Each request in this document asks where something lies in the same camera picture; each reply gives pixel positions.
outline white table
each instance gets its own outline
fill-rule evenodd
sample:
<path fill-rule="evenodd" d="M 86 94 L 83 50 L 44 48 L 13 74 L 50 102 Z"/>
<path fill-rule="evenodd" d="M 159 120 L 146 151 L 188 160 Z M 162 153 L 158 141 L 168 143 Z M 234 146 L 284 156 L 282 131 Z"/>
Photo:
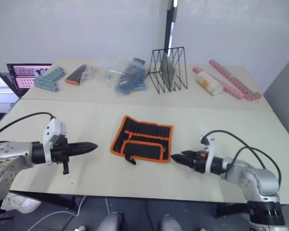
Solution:
<path fill-rule="evenodd" d="M 248 102 L 246 100 L 237 100 L 233 96 L 222 92 L 218 96 L 211 96 L 204 88 L 195 81 L 195 73 L 192 71 L 194 64 L 187 64 L 188 89 L 184 87 L 176 92 L 166 92 L 158 94 L 150 77 L 145 82 L 148 90 L 131 92 L 129 95 L 118 93 L 114 86 L 105 78 L 105 71 L 98 69 L 97 72 L 82 85 L 75 86 L 64 82 L 64 79 L 75 71 L 82 64 L 100 65 L 101 61 L 85 59 L 63 58 L 55 62 L 49 71 L 60 66 L 66 75 L 58 81 L 58 92 L 50 92 L 36 87 L 31 88 L 23 99 L 39 100 L 60 100 L 60 101 L 77 101 L 91 103 L 119 103 L 119 104 L 136 104 L 136 105 L 155 105 L 155 106 L 176 106 L 176 107 L 196 107 L 196 108 L 227 108 L 227 109 L 244 109 L 244 110 L 265 110 L 271 111 L 271 107 L 264 97 L 258 100 Z M 227 81 L 210 65 L 200 65 L 204 70 L 209 71 L 224 81 Z M 251 90 L 259 91 L 253 80 L 243 67 L 226 66 L 226 68 L 236 75 Z"/>
<path fill-rule="evenodd" d="M 38 111 L 53 113 L 67 125 L 69 142 L 90 141 L 99 147 L 70 158 L 68 175 L 61 165 L 37 165 L 16 177 L 12 190 L 98 196 L 143 197 L 211 202 L 245 202 L 241 190 L 215 175 L 192 171 L 171 161 L 168 164 L 136 160 L 137 165 L 110 153 L 110 145 L 124 115 L 140 121 L 174 125 L 172 154 L 199 150 L 199 136 L 225 129 L 249 145 L 271 155 L 280 166 L 283 181 L 281 203 L 289 204 L 289 135 L 270 110 L 232 110 L 195 107 L 84 103 L 51 100 L 20 100 L 1 121 L 7 123 Z M 21 121 L 0 134 L 0 140 L 41 141 L 49 117 Z M 226 134 L 216 134 L 217 156 L 233 157 L 241 144 Z M 239 159 L 259 167 L 245 151 Z M 263 158 L 268 169 L 274 166 Z"/>

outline gray wall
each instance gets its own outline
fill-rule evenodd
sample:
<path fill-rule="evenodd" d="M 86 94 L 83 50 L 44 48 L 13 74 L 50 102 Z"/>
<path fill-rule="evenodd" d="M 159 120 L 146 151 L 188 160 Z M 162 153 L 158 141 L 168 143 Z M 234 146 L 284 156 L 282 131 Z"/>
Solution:
<path fill-rule="evenodd" d="M 289 133 L 289 63 L 265 91 L 264 96 Z"/>

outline orange trim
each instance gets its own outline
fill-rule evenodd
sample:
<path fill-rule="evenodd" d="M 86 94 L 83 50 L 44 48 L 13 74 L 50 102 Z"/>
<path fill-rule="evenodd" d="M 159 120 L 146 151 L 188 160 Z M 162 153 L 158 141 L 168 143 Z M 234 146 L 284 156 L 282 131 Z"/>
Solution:
<path fill-rule="evenodd" d="M 119 134 L 121 133 L 122 131 L 122 128 L 123 128 L 123 125 L 126 121 L 126 119 L 129 118 L 137 123 L 144 123 L 144 124 L 153 124 L 153 125 L 157 125 L 157 126 L 160 126 L 160 127 L 167 127 L 167 128 L 170 128 L 170 132 L 169 132 L 169 140 L 168 140 L 168 159 L 164 160 L 163 158 L 161 158 L 161 160 L 154 160 L 154 159 L 150 159 L 150 158 L 145 158 L 145 157 L 139 157 L 139 156 L 136 156 L 135 159 L 141 159 L 141 160 L 147 160 L 147 161 L 153 161 L 153 162 L 159 162 L 159 163 L 169 163 L 170 162 L 170 156 L 171 156 L 171 138 L 172 138 L 172 130 L 173 130 L 173 126 L 172 125 L 161 125 L 161 124 L 156 124 L 156 123 L 149 123 L 149 122 L 142 122 L 142 121 L 137 121 L 133 118 L 131 118 L 130 116 L 126 115 L 124 116 L 122 122 L 121 122 L 121 125 L 120 125 L 120 128 L 119 130 L 117 131 L 117 134 L 116 134 L 116 137 L 114 139 L 114 141 L 112 142 L 111 144 L 111 147 L 110 147 L 110 152 L 112 154 L 115 154 L 115 155 L 119 155 L 119 156 L 122 156 L 122 157 L 125 157 L 124 154 L 121 154 L 121 153 L 118 153 L 116 151 L 114 151 L 114 146 L 115 146 L 115 143 L 119 137 Z"/>
<path fill-rule="evenodd" d="M 150 136 L 150 135 L 145 135 L 145 134 L 141 134 L 141 133 L 135 133 L 135 132 L 131 132 L 131 131 L 124 131 L 124 132 L 129 134 L 129 139 L 132 136 L 140 136 L 140 137 L 146 137 L 146 138 L 152 138 L 152 139 L 158 139 L 158 140 L 164 140 L 164 141 L 168 141 L 169 140 L 168 137 Z"/>
<path fill-rule="evenodd" d="M 158 162 L 158 163 L 165 163 L 163 161 L 164 148 L 163 148 L 163 146 L 160 143 L 150 143 L 150 142 L 132 141 L 132 140 L 124 141 L 123 145 L 122 145 L 122 148 L 121 148 L 121 152 L 120 152 L 120 155 L 122 155 L 123 157 L 125 157 L 125 154 L 123 153 L 123 151 L 124 151 L 124 148 L 125 148 L 127 143 L 137 143 L 137 144 L 160 147 L 159 159 L 152 159 L 152 158 L 136 156 L 136 155 L 131 155 L 131 159 L 138 159 L 138 160 L 146 160 L 146 161 L 152 161 L 152 162 Z"/>
<path fill-rule="evenodd" d="M 79 83 L 76 82 L 76 81 L 73 81 L 73 80 L 70 80 L 70 79 L 65 79 L 64 81 L 67 82 L 67 83 L 70 83 L 70 84 L 74 84 L 74 85 L 79 86 Z"/>

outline black wire rack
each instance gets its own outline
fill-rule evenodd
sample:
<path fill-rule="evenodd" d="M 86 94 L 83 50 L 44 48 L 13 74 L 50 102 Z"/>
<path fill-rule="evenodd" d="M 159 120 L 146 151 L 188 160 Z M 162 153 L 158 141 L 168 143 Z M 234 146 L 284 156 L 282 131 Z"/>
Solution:
<path fill-rule="evenodd" d="M 148 74 L 159 94 L 187 89 L 184 47 L 152 50 Z"/>

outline white cable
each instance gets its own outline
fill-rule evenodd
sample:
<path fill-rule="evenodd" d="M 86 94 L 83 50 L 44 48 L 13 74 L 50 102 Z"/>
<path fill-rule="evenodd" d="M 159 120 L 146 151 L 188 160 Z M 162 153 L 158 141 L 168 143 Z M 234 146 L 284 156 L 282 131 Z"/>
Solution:
<path fill-rule="evenodd" d="M 107 198 L 105 198 L 105 203 L 106 203 L 107 213 L 108 213 L 108 215 L 110 215 Z"/>
<path fill-rule="evenodd" d="M 85 200 L 86 197 L 87 197 L 87 196 L 84 196 L 84 197 L 82 198 L 82 200 L 81 200 L 81 202 L 80 202 L 80 204 L 79 204 L 79 207 L 78 207 L 78 211 L 77 211 L 76 214 L 71 213 L 71 212 L 68 212 L 68 211 L 58 211 L 58 212 L 54 212 L 54 213 L 48 214 L 48 215 L 44 216 L 42 219 L 40 219 L 37 223 L 35 223 L 34 225 L 32 225 L 31 228 L 28 229 L 28 231 L 32 230 L 32 229 L 33 229 L 37 224 L 39 224 L 42 220 L 44 220 L 44 219 L 46 219 L 47 217 L 50 217 L 50 216 L 52 216 L 52 215 L 54 215 L 54 214 L 57 214 L 57 213 L 67 213 L 67 214 L 73 215 L 73 216 L 75 216 L 75 217 L 78 217 L 78 216 L 79 216 L 79 212 L 80 212 L 81 205 L 82 205 L 82 203 L 83 203 L 83 201 Z"/>

